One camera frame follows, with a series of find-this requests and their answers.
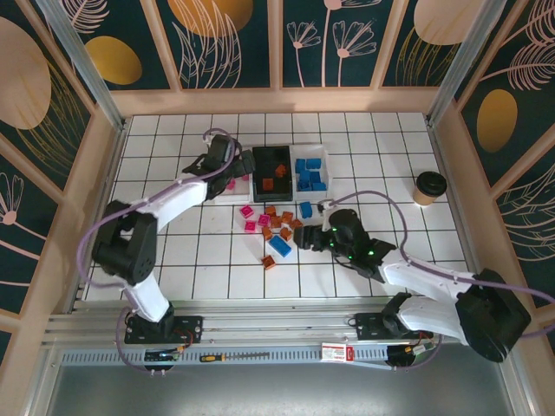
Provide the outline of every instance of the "mounting plate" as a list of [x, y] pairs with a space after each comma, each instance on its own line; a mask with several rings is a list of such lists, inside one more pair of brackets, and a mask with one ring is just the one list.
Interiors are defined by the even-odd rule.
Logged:
[[[380, 340], [416, 340], [420, 338], [421, 331], [412, 331], [401, 337], [393, 336], [383, 325], [381, 313], [356, 314], [356, 336], [358, 341], [380, 341]], [[425, 332], [430, 338], [434, 336], [431, 332]]]
[[202, 316], [175, 316], [173, 318], [172, 334], [169, 337], [164, 337], [161, 334], [145, 334], [142, 328], [137, 325], [135, 317], [131, 316], [127, 320], [124, 342], [130, 345], [189, 344], [191, 342], [190, 332], [193, 334], [193, 344], [198, 344], [202, 336], [202, 320]]

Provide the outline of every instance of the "blue block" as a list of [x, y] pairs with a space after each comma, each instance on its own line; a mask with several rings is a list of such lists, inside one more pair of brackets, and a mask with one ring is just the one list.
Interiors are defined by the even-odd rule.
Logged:
[[291, 253], [291, 247], [280, 236], [272, 237], [268, 243], [275, 251], [281, 254], [282, 257], [286, 257]]
[[310, 172], [309, 171], [301, 171], [299, 182], [310, 182]]
[[314, 184], [319, 184], [320, 182], [322, 182], [322, 180], [320, 179], [320, 172], [311, 172], [310, 173], [310, 182], [314, 185]]
[[307, 169], [320, 169], [322, 167], [321, 159], [307, 159], [306, 168]]
[[303, 191], [310, 191], [312, 188], [310, 187], [310, 182], [306, 180], [299, 180], [297, 184], [297, 190], [300, 192]]
[[295, 160], [295, 170], [297, 172], [302, 172], [305, 169], [306, 169], [306, 159]]
[[328, 189], [326, 187], [326, 184], [323, 182], [320, 182], [318, 184], [312, 184], [312, 191], [325, 191], [326, 189]]
[[301, 209], [301, 217], [312, 217], [312, 205], [310, 205], [310, 202], [302, 202], [301, 204], [299, 204], [299, 208]]

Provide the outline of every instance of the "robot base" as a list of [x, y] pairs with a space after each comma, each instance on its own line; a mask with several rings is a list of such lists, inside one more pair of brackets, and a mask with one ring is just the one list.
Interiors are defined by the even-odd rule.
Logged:
[[[407, 340], [418, 341], [420, 339], [421, 331], [410, 331], [404, 335], [393, 334], [383, 324], [383, 314], [356, 314], [355, 315], [356, 336], [358, 341], [380, 341], [380, 340]], [[431, 332], [425, 334], [433, 338], [434, 334]]]
[[139, 316], [127, 319], [124, 342], [129, 345], [153, 344], [198, 344], [202, 337], [202, 316], [174, 316], [171, 331], [152, 331], [144, 325], [145, 320]]

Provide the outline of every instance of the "black tray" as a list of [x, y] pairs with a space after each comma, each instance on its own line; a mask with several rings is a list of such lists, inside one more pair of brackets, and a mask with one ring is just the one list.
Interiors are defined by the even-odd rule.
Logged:
[[[252, 174], [254, 202], [292, 201], [293, 180], [289, 146], [253, 147], [252, 155], [256, 167]], [[276, 178], [279, 165], [287, 168], [287, 173], [282, 178]], [[274, 179], [273, 191], [264, 191], [262, 179]]]

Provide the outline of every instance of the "screwdriver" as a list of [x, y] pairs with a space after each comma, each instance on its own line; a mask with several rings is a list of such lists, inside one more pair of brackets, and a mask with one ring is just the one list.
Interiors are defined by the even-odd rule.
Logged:
[[256, 357], [269, 357], [269, 356], [270, 356], [270, 353], [249, 353], [249, 354], [235, 354], [235, 355], [213, 354], [213, 355], [202, 355], [200, 357], [200, 362], [240, 360], [242, 358], [256, 358]]

